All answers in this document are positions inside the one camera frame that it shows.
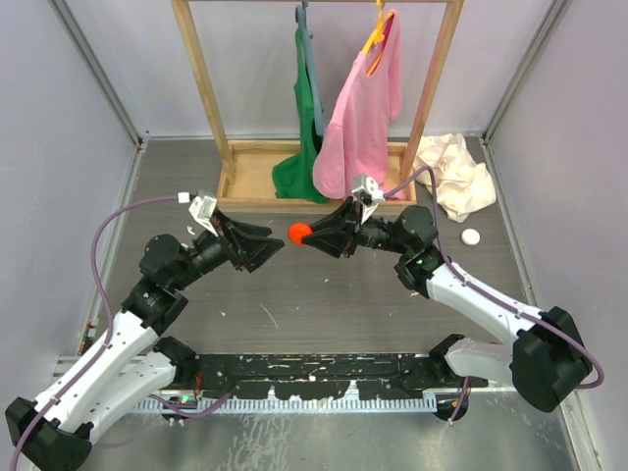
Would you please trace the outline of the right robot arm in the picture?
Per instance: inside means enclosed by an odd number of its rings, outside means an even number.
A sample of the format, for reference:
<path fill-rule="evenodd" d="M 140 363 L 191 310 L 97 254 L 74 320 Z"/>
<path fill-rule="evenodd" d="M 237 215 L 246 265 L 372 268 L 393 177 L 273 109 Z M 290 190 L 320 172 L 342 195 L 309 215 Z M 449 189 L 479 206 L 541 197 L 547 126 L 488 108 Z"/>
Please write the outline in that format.
<path fill-rule="evenodd" d="M 396 253 L 394 270 L 407 289 L 457 311 L 497 339 L 491 344 L 447 337 L 431 352 L 436 383 L 491 380 L 552 412 L 592 373 L 571 315 L 557 306 L 543 311 L 521 303 L 465 272 L 437 246 L 439 233 L 428 208 L 408 206 L 394 221 L 363 213 L 358 201 L 347 198 L 325 218 L 293 225 L 288 236 L 335 258 L 349 257 L 359 247 Z"/>

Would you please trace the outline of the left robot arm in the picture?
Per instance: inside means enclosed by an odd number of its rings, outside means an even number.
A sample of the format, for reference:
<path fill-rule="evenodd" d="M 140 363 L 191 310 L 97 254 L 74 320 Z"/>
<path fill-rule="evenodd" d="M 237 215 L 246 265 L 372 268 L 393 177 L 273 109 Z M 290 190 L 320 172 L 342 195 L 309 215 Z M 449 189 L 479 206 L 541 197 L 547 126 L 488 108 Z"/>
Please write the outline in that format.
<path fill-rule="evenodd" d="M 168 385 L 190 386 L 195 353 L 165 332 L 188 304 L 182 292 L 226 262 L 248 272 L 284 247 L 268 227 L 234 221 L 220 210 L 203 220 L 191 245 L 172 235 L 148 241 L 142 275 L 108 328 L 72 368 L 35 399 L 16 398 L 5 417 L 15 446 L 41 470 L 77 470 L 103 433 L 138 401 Z"/>

